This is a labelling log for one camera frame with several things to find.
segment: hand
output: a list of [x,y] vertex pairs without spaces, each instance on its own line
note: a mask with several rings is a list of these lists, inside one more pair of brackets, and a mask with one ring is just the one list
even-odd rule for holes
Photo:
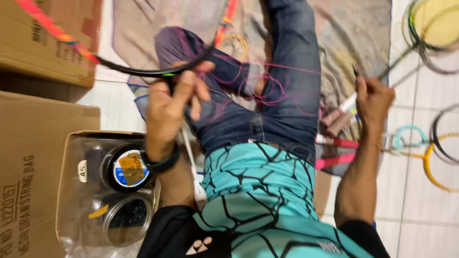
[[357,111],[362,121],[364,133],[381,137],[384,133],[384,121],[387,111],[395,98],[395,91],[378,79],[366,79],[359,76],[357,86]]
[[[212,62],[202,62],[194,71],[212,71]],[[208,86],[192,71],[184,71],[178,78],[171,96],[167,83],[156,81],[150,87],[150,104],[147,113],[146,153],[152,161],[167,158],[174,150],[175,140],[184,118],[185,106],[190,102],[191,119],[198,121],[201,116],[200,101],[209,101]]]

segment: smartwatch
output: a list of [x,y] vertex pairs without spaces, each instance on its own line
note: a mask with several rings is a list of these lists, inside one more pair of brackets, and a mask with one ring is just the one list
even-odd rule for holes
[[140,151],[140,155],[150,173],[156,175],[172,168],[177,163],[180,157],[180,149],[177,143],[175,143],[174,150],[171,155],[159,162],[151,161],[148,158],[145,149]]

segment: person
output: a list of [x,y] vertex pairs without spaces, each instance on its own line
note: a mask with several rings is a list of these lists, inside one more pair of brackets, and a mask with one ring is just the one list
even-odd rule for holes
[[[356,78],[359,148],[336,193],[336,228],[321,223],[313,205],[320,96],[314,13],[305,0],[264,3],[274,64],[265,84],[251,79],[257,66],[213,50],[194,71],[181,74],[173,93],[164,81],[150,89],[146,156],[164,170],[158,175],[164,207],[153,216],[139,258],[388,257],[372,223],[378,145],[394,91],[376,79]],[[178,27],[164,28],[156,38],[164,68],[205,48]],[[245,109],[228,90],[255,93],[263,107]],[[202,186],[208,203],[202,210],[190,165],[176,144],[184,118],[206,156]]]

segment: jeans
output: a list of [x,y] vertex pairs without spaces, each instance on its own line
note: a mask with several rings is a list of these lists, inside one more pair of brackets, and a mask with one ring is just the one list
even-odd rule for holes
[[[257,66],[241,63],[217,49],[206,58],[215,70],[203,74],[211,101],[202,101],[199,121],[189,118],[205,155],[248,139],[275,143],[297,157],[315,163],[320,96],[320,60],[314,13],[306,0],[266,0],[272,24],[273,56],[262,96],[263,106],[251,111],[234,102],[225,91],[253,96],[258,77],[250,78]],[[166,27],[156,36],[161,68],[177,61],[191,61],[207,46],[194,33]]]

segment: tiled floor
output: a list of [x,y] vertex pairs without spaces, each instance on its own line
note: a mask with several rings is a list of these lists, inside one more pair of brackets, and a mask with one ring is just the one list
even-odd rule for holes
[[[401,22],[410,0],[392,0],[391,60],[408,46]],[[112,1],[103,9],[100,54],[118,63],[123,61],[111,47]],[[459,52],[435,60],[443,68],[459,68]],[[94,88],[79,103],[101,108],[101,128],[144,132],[145,125],[127,88],[127,76],[99,67]],[[397,98],[389,112],[388,130],[393,132],[406,124],[419,126],[428,133],[438,110],[459,100],[459,75],[439,75],[421,64],[417,53],[406,57],[390,74]],[[459,131],[459,112],[442,120],[439,133]],[[458,153],[459,140],[448,140],[445,148]],[[425,148],[413,149],[424,153]],[[439,181],[459,187],[458,167],[445,164],[432,156],[431,167]],[[332,179],[329,200],[323,221],[334,224],[333,209],[336,187],[340,179]],[[435,187],[426,177],[422,160],[404,156],[384,155],[378,176],[378,202],[375,221],[389,254],[398,258],[459,257],[459,194]]]

